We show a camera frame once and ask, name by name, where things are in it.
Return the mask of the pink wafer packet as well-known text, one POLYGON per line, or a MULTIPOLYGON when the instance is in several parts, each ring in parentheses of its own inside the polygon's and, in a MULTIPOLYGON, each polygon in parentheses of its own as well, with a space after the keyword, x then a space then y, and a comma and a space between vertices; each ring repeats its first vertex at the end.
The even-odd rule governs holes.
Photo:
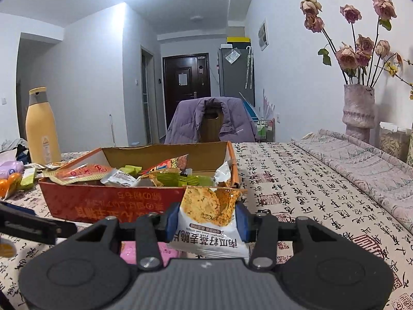
MULTIPOLYGON (((163 265, 166 267, 168 262, 173 258, 180 258, 182 252, 173 249, 169 244, 164 242, 157 243, 158 251, 160 252, 163 265)), ((135 241, 122 242, 120 248, 120 257, 128 264, 137 265, 138 258, 143 258, 144 254, 148 254, 146 246, 141 249, 137 247, 135 241)))

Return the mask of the white cracker snack packet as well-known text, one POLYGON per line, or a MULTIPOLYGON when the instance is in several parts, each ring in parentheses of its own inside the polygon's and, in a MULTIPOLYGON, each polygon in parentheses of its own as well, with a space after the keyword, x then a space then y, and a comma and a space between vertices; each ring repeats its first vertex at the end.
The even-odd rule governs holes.
POLYGON ((235 205, 242 191, 188 186, 169 243, 178 251, 206 258, 249 258, 249 246, 237 230, 235 205))

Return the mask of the green white wafer packet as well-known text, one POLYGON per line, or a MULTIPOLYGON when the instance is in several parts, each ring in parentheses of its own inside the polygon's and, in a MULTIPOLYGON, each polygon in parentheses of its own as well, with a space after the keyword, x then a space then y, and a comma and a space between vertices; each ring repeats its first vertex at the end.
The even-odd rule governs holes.
POLYGON ((193 176, 179 173, 161 173, 157 175, 157 180, 166 187, 214 186, 214 181, 211 177, 193 176))

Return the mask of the white grey snack packet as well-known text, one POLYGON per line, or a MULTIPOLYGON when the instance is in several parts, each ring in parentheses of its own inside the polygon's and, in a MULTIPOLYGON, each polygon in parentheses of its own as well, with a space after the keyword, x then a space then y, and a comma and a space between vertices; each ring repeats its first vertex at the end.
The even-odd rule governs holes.
POLYGON ((125 174, 118 169, 111 170, 100 183, 105 186, 119 187, 119 188, 133 188, 137 186, 135 177, 125 174))

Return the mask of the gold orange stick snack pack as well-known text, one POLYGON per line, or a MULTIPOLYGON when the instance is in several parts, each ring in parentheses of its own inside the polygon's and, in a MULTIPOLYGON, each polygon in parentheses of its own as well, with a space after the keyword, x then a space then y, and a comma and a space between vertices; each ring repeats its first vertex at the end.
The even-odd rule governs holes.
POLYGON ((71 185, 74 183, 100 181, 113 171, 112 167, 86 163, 73 169, 59 169, 43 172, 43 176, 58 185, 71 185))

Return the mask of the red snack bag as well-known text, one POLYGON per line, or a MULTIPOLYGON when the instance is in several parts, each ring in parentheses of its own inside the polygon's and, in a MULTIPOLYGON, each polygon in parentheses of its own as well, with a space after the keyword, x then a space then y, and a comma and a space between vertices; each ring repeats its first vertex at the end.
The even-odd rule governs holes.
POLYGON ((183 172, 187 167, 187 163, 188 163, 188 154, 181 155, 179 157, 169 158, 167 160, 164 160, 155 166, 152 166, 146 170, 142 170, 139 174, 145 175, 151 172, 157 172, 157 171, 166 170, 166 169, 175 169, 175 170, 179 170, 180 172, 183 172))

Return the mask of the long green snack bar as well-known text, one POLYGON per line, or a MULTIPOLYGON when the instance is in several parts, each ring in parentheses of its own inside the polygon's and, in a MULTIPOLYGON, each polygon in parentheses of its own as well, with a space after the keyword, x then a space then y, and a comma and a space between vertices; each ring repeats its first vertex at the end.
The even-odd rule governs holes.
POLYGON ((142 167, 125 165, 124 167, 120 167, 118 170, 124 172, 125 174, 129 174, 130 176, 137 177, 139 172, 142 170, 142 167))

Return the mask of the orange mandarin left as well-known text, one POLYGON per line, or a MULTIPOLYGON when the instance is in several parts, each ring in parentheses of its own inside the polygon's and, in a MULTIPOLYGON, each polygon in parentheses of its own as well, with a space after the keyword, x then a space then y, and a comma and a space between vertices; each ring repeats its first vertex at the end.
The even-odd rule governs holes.
POLYGON ((0 180, 0 198, 4 198, 9 190, 9 181, 7 179, 0 180))

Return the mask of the orange mandarin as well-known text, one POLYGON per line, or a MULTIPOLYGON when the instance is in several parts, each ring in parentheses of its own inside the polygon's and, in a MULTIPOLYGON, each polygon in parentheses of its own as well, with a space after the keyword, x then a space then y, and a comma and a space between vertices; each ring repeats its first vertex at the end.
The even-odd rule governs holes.
POLYGON ((0 198, 4 198, 9 190, 9 181, 7 179, 0 180, 0 198))
POLYGON ((18 184, 21 182, 21 179, 22 179, 21 173, 18 173, 18 172, 12 173, 8 177, 9 189, 16 188, 18 184))

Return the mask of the orange mandarin middle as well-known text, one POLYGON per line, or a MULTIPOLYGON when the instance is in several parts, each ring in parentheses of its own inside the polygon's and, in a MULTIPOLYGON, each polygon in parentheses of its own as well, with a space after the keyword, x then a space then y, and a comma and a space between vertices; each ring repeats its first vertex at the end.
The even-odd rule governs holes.
POLYGON ((18 173, 18 172, 12 173, 8 177, 9 189, 16 188, 18 184, 21 182, 21 179, 22 179, 21 173, 18 173))

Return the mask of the green white snack packet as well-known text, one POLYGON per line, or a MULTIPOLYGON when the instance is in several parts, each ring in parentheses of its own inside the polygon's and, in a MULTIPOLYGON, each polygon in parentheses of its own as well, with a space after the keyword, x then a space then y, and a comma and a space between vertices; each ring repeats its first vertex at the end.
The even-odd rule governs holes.
POLYGON ((36 167, 27 168, 24 170, 20 181, 20 189, 23 191, 30 190, 34 186, 37 169, 36 167))

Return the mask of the purple tissue pack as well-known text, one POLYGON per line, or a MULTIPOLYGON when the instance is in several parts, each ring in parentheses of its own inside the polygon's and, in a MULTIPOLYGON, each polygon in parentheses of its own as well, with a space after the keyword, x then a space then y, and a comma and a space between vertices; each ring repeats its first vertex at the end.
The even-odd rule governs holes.
POLYGON ((24 169, 23 163, 16 160, 16 149, 0 154, 0 179, 8 179, 13 173, 22 174, 24 169))

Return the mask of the red cardboard box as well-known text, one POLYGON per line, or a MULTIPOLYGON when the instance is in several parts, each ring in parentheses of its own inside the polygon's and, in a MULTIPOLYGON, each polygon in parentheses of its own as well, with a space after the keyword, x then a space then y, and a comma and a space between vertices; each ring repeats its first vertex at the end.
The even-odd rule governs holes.
POLYGON ((98 148, 39 182, 52 216, 94 223, 106 216, 132 222, 180 202, 188 186, 236 188, 229 141, 98 148))

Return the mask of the patterned tablecloth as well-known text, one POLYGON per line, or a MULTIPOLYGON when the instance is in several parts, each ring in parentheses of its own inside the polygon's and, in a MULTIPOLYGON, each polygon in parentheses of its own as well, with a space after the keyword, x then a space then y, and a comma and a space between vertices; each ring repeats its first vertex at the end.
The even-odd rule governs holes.
MULTIPOLYGON (((394 273, 394 290, 385 309, 412 309, 412 234, 378 203, 330 167, 293 143, 235 143, 235 158, 243 197, 251 213, 271 213, 280 221, 307 216, 382 258, 394 273)), ((92 188, 85 186, 88 193, 92 188)), ((70 194, 63 203, 74 202, 75 217, 117 215, 135 219, 149 211, 163 211, 161 193, 151 188, 126 190, 101 188, 114 198, 115 208, 103 195, 90 199, 86 193, 70 194)), ((10 203, 33 209, 40 217, 50 218, 49 208, 37 184, 28 192, 16 194, 10 203)), ((27 309, 18 287, 18 273, 32 258, 49 246, 15 237, 17 253, 1 258, 1 292, 15 309, 27 309)))

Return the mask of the yellow thermos bottle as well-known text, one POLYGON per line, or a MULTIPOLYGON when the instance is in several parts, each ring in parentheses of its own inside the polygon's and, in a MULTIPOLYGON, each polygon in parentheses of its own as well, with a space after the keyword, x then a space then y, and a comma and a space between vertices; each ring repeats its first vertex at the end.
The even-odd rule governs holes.
POLYGON ((55 117, 47 99, 45 86, 29 91, 25 129, 33 163, 48 165, 62 160, 55 117))

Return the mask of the purple jacket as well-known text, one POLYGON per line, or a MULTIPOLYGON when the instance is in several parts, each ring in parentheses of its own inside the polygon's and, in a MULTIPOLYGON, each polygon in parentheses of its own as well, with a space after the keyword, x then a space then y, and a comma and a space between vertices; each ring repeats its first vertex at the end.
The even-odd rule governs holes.
POLYGON ((201 127, 208 108, 222 111, 223 121, 218 141, 254 142, 256 126, 241 99, 235 97, 203 97, 179 102, 166 131, 166 144, 199 143, 201 127))

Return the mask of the folded pink table runner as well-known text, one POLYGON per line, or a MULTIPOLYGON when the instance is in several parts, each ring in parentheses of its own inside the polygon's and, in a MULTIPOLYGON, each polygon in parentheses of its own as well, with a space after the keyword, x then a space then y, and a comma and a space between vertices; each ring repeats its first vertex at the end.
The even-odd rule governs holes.
POLYGON ((412 232, 412 167, 360 139, 326 129, 293 143, 345 177, 412 232))

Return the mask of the wooden chair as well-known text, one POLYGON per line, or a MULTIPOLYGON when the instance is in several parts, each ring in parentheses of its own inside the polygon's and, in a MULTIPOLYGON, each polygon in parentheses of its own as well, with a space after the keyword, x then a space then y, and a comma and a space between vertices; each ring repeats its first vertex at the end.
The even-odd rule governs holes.
POLYGON ((200 142, 220 141, 219 134, 223 124, 223 113, 221 108, 206 108, 200 126, 200 142))

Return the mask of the pink ceramic vase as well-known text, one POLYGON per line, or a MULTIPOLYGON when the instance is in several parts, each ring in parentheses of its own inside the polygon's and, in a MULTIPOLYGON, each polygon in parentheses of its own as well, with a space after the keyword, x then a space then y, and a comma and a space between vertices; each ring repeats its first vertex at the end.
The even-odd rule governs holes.
POLYGON ((342 121, 346 134, 370 143, 370 131, 375 127, 375 91, 360 85, 344 85, 342 121))

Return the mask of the glass jar with grains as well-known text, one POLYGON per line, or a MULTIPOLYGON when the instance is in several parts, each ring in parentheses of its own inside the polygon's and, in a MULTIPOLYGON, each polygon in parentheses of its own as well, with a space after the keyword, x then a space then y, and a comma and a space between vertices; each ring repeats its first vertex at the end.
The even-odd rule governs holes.
POLYGON ((390 122, 379 123, 379 147, 385 153, 406 162, 412 130, 390 122))

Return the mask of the dark front door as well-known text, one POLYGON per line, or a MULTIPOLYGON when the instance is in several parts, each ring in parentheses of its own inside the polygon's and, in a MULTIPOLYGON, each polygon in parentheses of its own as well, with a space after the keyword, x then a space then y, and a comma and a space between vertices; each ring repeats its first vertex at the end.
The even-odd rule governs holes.
POLYGON ((166 127, 183 100, 211 96, 207 53, 162 58, 166 127))

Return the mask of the grey refrigerator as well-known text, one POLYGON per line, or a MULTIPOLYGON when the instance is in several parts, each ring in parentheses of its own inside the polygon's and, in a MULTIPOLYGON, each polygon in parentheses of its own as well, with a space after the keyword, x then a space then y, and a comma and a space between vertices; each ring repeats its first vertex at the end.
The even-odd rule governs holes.
POLYGON ((220 48, 218 73, 220 96, 246 99, 255 104, 253 57, 247 48, 220 48))

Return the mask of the dried pink roses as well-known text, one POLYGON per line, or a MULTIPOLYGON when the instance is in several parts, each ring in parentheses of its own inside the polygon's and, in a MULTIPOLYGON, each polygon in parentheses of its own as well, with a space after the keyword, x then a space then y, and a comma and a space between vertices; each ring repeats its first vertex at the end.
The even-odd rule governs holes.
POLYGON ((335 58, 346 85, 356 83, 368 90, 375 89, 383 73, 404 83, 405 80, 400 73, 403 64, 409 63, 400 53, 392 51, 388 40, 379 37, 380 29, 391 31, 391 21, 397 18, 394 3, 392 0, 372 0, 372 7, 377 16, 373 38, 356 34, 355 24, 362 20, 362 15, 355 6, 345 4, 339 7, 340 15, 351 28, 352 43, 343 42, 341 45, 335 45, 321 18, 321 3, 318 0, 300 2, 300 10, 305 17, 304 27, 314 34, 322 34, 327 41, 326 46, 318 51, 323 64, 330 66, 332 58, 335 58))

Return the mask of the yellow box on fridge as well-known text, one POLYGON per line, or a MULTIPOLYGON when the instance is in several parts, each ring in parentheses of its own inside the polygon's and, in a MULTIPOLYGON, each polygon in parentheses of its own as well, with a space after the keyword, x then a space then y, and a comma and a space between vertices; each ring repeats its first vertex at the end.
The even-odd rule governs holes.
POLYGON ((251 40, 248 37, 241 36, 229 36, 227 37, 227 43, 250 43, 251 40))

